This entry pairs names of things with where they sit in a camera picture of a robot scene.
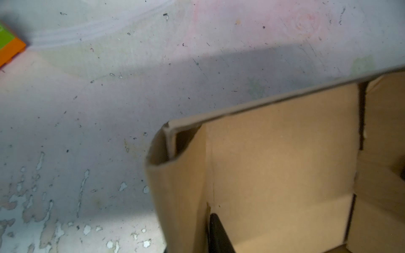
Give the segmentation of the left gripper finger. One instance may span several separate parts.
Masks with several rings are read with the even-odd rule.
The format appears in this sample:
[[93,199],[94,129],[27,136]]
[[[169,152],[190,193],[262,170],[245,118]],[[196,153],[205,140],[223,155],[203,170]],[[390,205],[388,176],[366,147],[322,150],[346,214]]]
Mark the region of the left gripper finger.
[[209,218],[209,253],[236,253],[219,216],[212,213]]

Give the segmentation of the brown cardboard box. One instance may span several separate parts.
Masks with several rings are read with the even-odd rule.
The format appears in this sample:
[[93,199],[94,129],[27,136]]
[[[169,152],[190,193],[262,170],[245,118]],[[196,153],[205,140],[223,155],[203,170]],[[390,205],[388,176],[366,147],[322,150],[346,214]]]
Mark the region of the brown cardboard box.
[[167,122],[146,158],[168,253],[405,250],[405,69]]

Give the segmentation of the green orange toy brick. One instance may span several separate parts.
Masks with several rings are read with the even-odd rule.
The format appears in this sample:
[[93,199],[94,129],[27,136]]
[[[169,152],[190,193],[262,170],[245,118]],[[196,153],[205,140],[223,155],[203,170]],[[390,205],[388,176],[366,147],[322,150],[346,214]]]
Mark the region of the green orange toy brick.
[[24,52],[26,44],[8,27],[1,23],[0,66],[9,64],[18,54]]

